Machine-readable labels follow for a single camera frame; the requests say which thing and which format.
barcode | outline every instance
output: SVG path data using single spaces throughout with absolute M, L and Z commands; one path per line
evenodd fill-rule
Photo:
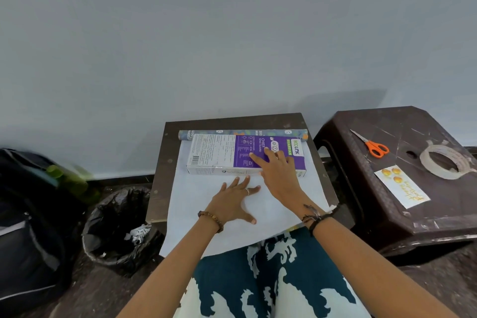
M 199 164 L 199 156 L 192 156 L 191 165 L 198 165 Z

scissor blade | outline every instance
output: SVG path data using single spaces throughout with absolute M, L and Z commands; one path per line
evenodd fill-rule
M 363 142 L 368 142 L 368 139 L 365 139 L 363 136 L 361 136 L 359 133 L 357 133 L 356 131 L 353 131 L 352 129 L 350 129 L 350 131 L 352 133 L 354 133 L 356 136 L 358 136 Z

white paper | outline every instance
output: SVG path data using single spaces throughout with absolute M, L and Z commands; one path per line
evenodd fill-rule
M 398 165 L 386 167 L 374 174 L 406 209 L 431 200 Z
M 181 143 L 167 215 L 167 234 L 160 252 L 162 256 L 167 256 L 187 234 L 198 219 L 197 213 L 205 210 L 222 183 L 230 184 L 234 179 L 234 176 L 230 175 L 190 175 L 186 164 L 191 144 L 191 141 Z M 300 186 L 319 207 L 328 211 L 329 205 L 306 143 L 303 144 L 303 152 L 307 172 L 305 176 L 298 178 Z M 256 185 L 261 185 L 262 189 L 257 194 L 246 197 L 244 206 L 257 219 L 257 224 L 252 225 L 243 220 L 228 222 L 224 231 L 214 236 L 203 256 L 257 243 L 301 222 L 270 194 L 261 176 L 252 175 L 249 186 Z

tape roll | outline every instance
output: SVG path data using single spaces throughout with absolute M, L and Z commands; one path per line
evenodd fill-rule
M 419 158 L 423 166 L 434 175 L 442 177 L 446 180 L 456 180 L 464 176 L 466 173 L 477 172 L 477 170 L 470 167 L 469 161 L 471 159 L 465 157 L 463 154 L 457 152 L 453 148 L 448 147 L 447 141 L 443 141 L 441 145 L 434 145 L 431 140 L 428 140 L 427 143 L 429 146 L 424 151 L 422 151 Z M 442 166 L 439 166 L 431 158 L 429 152 L 439 153 L 447 157 L 449 160 L 456 164 L 457 171 L 455 169 L 446 170 Z

patterned pants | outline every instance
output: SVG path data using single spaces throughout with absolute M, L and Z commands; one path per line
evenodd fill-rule
M 369 318 L 306 228 L 203 258 L 174 318 Z

